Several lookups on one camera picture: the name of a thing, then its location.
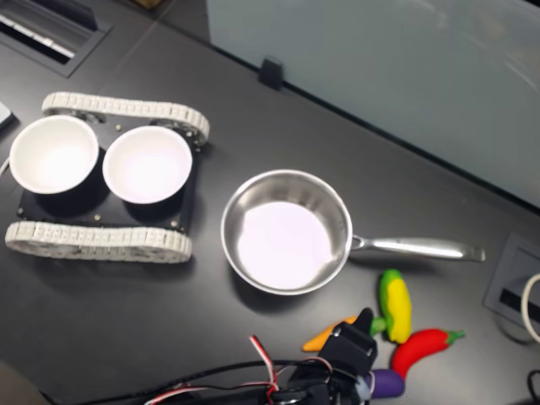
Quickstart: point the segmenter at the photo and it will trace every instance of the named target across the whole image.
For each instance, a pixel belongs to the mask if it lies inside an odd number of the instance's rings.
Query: white cable
[[[275,388],[277,390],[278,389],[278,384],[274,379],[274,370],[273,370],[272,361],[268,358],[267,354],[264,353],[264,350],[262,350],[262,348],[259,346],[259,343],[258,343],[256,337],[250,336],[250,342],[253,344],[253,347],[259,353],[259,355],[262,357],[262,360],[264,361],[264,364],[267,366],[268,374],[270,375],[270,384],[275,386]]]
[[[9,166],[9,158],[5,159],[2,165],[0,166],[0,176],[3,175],[3,172],[6,171],[8,166]]]
[[[523,295],[521,296],[521,316],[523,317],[523,323],[527,331],[534,340],[540,343],[540,335],[532,327],[531,318],[529,317],[529,296],[531,295],[532,286],[538,281],[540,281],[540,273],[529,278],[529,281],[525,284]]]
[[[373,395],[373,391],[375,390],[375,373],[373,371],[370,371],[370,375],[371,375],[370,392],[371,392],[371,395]]]
[[[207,387],[205,386],[187,386],[185,388],[181,388],[179,390],[174,390],[171,392],[166,392],[165,394],[159,395],[154,399],[151,399],[144,403],[144,405],[154,405],[155,403],[161,402],[169,397],[173,397],[175,395],[183,394],[185,392],[193,392],[193,391],[202,391],[207,390]]]

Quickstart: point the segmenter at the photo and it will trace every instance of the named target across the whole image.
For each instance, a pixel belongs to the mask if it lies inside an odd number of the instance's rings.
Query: black cable
[[[273,363],[275,365],[293,365],[295,363],[298,363],[298,361],[296,361],[296,360],[274,360]],[[198,373],[191,374],[191,375],[188,375],[188,376],[185,376],[185,377],[181,377],[181,378],[178,378],[178,379],[173,380],[173,381],[169,381],[169,382],[166,382],[166,383],[163,383],[163,384],[159,384],[158,386],[147,388],[146,390],[135,391],[135,392],[128,393],[128,394],[117,395],[117,396],[114,396],[114,397],[95,399],[95,400],[91,400],[91,401],[87,401],[87,402],[79,402],[79,403],[77,403],[75,405],[98,405],[98,404],[106,403],[106,402],[119,402],[119,401],[127,401],[129,399],[139,398],[139,397],[146,397],[146,396],[149,396],[149,395],[157,394],[157,393],[159,393],[159,392],[161,392],[161,391],[163,391],[165,389],[171,388],[172,386],[176,386],[178,384],[182,384],[182,383],[185,383],[185,382],[188,382],[188,381],[198,380],[198,379],[208,377],[208,376],[211,376],[211,375],[225,373],[227,371],[238,370],[238,369],[246,369],[246,368],[249,368],[249,367],[257,367],[257,366],[262,366],[262,365],[265,365],[265,363],[263,361],[261,361],[261,360],[258,360],[258,361],[246,361],[244,363],[236,363],[236,364],[224,365],[224,366],[221,366],[221,367],[216,367],[216,368],[211,369],[211,370],[200,371]],[[304,365],[308,366],[308,367],[324,367],[324,365],[318,364],[318,363],[306,363]],[[348,378],[351,378],[348,373],[344,373],[341,370],[334,369],[334,371],[336,371],[337,373],[340,373],[342,375],[346,375]]]
[[[533,370],[528,374],[526,377],[526,387],[529,389],[529,393],[531,394],[534,403],[540,404],[540,398],[538,398],[537,392],[532,384],[532,377],[534,377],[535,374],[540,374],[540,370]]]

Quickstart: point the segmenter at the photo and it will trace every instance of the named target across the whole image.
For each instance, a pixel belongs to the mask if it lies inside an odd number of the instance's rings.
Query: silver saucepan
[[[319,289],[351,251],[378,250],[482,262],[482,249],[449,240],[366,239],[353,235],[347,208],[324,181],[297,170],[253,177],[229,200],[221,241],[233,269],[249,284],[281,295]]]

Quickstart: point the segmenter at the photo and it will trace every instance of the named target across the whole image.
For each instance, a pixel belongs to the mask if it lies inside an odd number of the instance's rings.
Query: dark tabletop
[[[297,94],[264,87],[253,72],[155,23],[155,14],[123,2],[93,3],[114,29],[69,79],[0,46],[0,100],[21,121],[0,135],[0,160],[23,125],[41,116],[52,91],[200,110],[212,130],[197,184],[193,258],[178,265],[56,261],[1,244],[2,359],[65,403],[257,359],[252,333],[274,358],[299,359],[301,344],[329,324],[376,308],[381,270],[397,267],[412,295],[413,330],[467,332],[447,352],[414,366],[404,403],[511,404],[527,397],[525,377],[538,367],[540,347],[513,343],[482,303],[509,233],[540,244],[537,215]],[[256,292],[227,264],[219,221],[243,181],[281,168],[330,183],[359,235],[460,240],[483,246],[488,260],[359,257],[315,293]],[[0,230],[16,220],[21,192],[10,174],[2,177]],[[382,368],[394,347],[380,342]]]

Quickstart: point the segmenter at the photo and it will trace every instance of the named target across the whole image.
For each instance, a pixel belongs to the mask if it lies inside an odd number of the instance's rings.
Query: toy red pepper
[[[413,333],[411,337],[396,349],[391,360],[391,368],[404,380],[408,370],[417,361],[426,356],[449,348],[465,332],[447,332],[440,329],[426,329]]]

